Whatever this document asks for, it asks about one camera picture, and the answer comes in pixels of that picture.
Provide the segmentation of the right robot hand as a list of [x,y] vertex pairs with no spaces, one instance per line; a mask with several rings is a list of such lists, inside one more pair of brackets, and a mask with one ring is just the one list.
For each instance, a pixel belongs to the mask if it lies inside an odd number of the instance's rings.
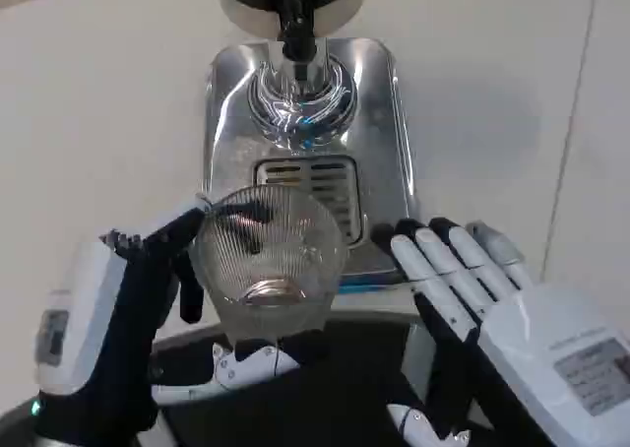
[[381,224],[435,344],[420,407],[388,414],[409,446],[625,446],[629,341],[575,289],[536,282],[516,245],[476,221]]

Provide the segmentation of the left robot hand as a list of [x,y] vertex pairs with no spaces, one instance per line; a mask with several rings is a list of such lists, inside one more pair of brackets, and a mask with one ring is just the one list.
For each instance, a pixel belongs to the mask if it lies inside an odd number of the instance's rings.
[[129,446],[164,406],[220,397],[302,366],[290,343],[255,340],[214,345],[205,382],[153,382],[154,339],[174,297],[184,296],[187,321],[200,319],[204,296],[188,249],[214,209],[197,198],[149,234],[113,229],[80,251],[36,335],[37,445]]

